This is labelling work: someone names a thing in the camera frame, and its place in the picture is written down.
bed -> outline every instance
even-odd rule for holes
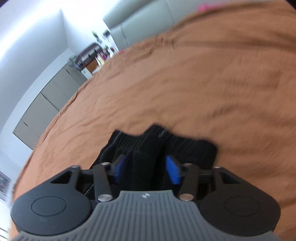
[[[296,11],[285,1],[194,13],[116,54],[41,136],[14,198],[70,165],[88,169],[115,129],[153,123],[219,147],[223,166],[281,206],[275,233],[296,237]],[[11,236],[16,235],[13,227]]]

